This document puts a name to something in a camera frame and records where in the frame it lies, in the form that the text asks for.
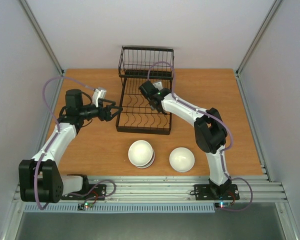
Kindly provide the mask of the green circuit board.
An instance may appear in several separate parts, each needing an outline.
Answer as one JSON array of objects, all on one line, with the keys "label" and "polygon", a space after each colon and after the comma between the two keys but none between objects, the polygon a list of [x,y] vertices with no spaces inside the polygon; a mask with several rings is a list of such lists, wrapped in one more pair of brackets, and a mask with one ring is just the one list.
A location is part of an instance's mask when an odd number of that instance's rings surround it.
[{"label": "green circuit board", "polygon": [[224,208],[228,208],[228,207],[231,207],[233,204],[231,202],[224,202],[224,201],[221,201],[221,202],[216,202],[214,204],[214,207],[215,208],[220,208],[220,209],[224,209]]},{"label": "green circuit board", "polygon": [[92,202],[85,202],[85,203],[79,203],[77,205],[77,210],[78,211],[85,211],[87,209],[90,209],[94,206],[94,203]]}]

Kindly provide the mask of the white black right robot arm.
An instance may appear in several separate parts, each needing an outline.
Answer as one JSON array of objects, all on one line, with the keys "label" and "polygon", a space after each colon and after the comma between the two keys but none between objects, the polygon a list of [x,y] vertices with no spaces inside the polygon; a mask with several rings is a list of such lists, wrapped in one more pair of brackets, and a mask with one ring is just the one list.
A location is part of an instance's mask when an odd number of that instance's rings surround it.
[{"label": "white black right robot arm", "polygon": [[149,80],[139,90],[150,107],[159,113],[171,113],[185,120],[194,128],[195,142],[206,154],[209,167],[209,189],[214,199],[224,197],[232,184],[226,167],[225,149],[227,127],[217,109],[195,106],[163,88],[160,82]]}]

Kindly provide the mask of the right green circuit board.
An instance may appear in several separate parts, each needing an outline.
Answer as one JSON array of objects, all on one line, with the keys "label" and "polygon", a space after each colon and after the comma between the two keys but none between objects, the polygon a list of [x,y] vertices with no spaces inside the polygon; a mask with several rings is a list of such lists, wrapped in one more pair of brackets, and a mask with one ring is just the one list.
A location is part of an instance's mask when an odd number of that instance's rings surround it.
[{"label": "right green circuit board", "polygon": [[214,207],[215,208],[220,208],[220,209],[224,209],[224,208],[228,208],[228,207],[231,207],[233,204],[231,202],[224,202],[224,201],[221,201],[221,202],[216,202],[214,204]]}]

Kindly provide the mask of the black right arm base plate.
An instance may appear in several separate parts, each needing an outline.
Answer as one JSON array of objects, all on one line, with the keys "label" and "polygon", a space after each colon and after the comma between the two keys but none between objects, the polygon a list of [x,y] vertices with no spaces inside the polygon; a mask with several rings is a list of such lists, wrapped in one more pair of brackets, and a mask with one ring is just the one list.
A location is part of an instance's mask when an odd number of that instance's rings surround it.
[{"label": "black right arm base plate", "polygon": [[193,186],[196,201],[237,201],[240,199],[238,186],[231,184],[221,196],[213,195],[209,184],[195,184]]}]

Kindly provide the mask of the left green circuit board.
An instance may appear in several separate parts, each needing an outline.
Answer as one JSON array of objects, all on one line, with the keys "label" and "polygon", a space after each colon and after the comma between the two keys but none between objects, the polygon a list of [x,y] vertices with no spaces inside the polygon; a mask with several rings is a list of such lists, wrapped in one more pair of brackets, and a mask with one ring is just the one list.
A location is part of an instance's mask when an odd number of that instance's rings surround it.
[{"label": "left green circuit board", "polygon": [[77,210],[78,211],[85,211],[87,209],[90,209],[94,206],[94,203],[92,202],[85,202],[85,203],[79,203],[77,205]]}]

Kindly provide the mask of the orange bowl white inside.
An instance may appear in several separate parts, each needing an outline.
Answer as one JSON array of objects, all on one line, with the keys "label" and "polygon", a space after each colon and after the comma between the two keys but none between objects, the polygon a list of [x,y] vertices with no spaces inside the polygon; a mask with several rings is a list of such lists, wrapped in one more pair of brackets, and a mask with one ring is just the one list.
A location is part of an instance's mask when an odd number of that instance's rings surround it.
[{"label": "orange bowl white inside", "polygon": [[139,169],[148,168],[155,160],[155,151],[145,140],[135,141],[128,149],[128,159]]}]

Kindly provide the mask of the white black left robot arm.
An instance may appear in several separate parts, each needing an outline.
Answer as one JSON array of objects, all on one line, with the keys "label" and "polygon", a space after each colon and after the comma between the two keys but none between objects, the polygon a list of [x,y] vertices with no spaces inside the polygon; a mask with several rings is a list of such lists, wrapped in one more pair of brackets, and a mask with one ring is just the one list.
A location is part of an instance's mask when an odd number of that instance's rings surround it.
[{"label": "white black left robot arm", "polygon": [[92,189],[84,174],[61,175],[59,162],[67,147],[83,128],[85,121],[98,118],[109,122],[122,112],[112,100],[105,98],[106,90],[96,88],[90,103],[84,104],[85,92],[70,89],[65,94],[65,106],[51,136],[43,147],[29,160],[18,166],[20,198],[24,202],[57,203],[63,196],[86,199]]}]

